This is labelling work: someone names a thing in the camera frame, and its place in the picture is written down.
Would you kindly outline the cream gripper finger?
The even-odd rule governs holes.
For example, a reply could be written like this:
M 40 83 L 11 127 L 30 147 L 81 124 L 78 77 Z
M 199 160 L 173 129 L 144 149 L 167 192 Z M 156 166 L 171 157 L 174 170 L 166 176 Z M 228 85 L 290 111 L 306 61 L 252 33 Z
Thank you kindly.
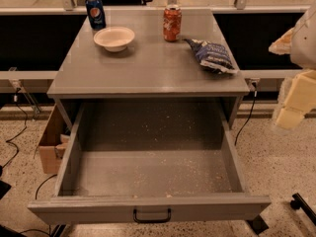
M 316 108 L 316 71 L 303 70 L 294 78 L 285 80 L 279 96 L 274 127 L 293 130 L 306 114 Z
M 293 29 L 289 29 L 280 38 L 278 38 L 270 45 L 269 52 L 277 55 L 290 54 L 292 35 Z

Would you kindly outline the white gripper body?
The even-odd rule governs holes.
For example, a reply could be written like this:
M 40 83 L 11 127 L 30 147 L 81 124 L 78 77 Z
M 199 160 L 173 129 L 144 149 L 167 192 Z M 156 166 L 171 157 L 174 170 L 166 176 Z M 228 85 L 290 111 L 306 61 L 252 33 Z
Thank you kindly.
M 316 3 L 295 24 L 290 60 L 302 68 L 316 69 Z

